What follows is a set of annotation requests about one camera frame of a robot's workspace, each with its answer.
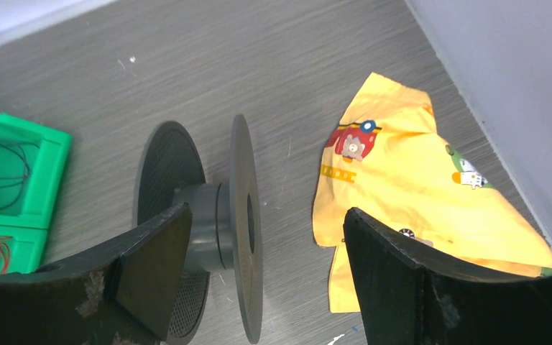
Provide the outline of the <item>black cable spool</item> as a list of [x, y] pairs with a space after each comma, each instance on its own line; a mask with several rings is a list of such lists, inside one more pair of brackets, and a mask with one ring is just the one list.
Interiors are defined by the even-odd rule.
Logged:
[[229, 178], [208, 183], [198, 150], [176, 121], [159, 124], [142, 155], [135, 190], [134, 222], [186, 202], [190, 240], [168, 324], [167, 344], [188, 344], [205, 310], [210, 277], [232, 270], [241, 320], [249, 343], [259, 341], [263, 315], [262, 231], [257, 174], [246, 119], [235, 116]]

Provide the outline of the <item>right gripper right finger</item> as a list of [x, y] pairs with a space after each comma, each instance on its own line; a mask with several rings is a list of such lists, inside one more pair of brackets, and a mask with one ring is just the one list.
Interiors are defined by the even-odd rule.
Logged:
[[343, 230], [369, 344], [552, 344], [552, 275], [466, 262], [359, 208]]

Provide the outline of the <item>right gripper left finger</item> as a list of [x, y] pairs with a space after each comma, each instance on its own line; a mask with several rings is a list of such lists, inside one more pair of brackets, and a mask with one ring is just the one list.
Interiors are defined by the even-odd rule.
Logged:
[[165, 341], [191, 223], [178, 204], [32, 273], [0, 275], [0, 344]]

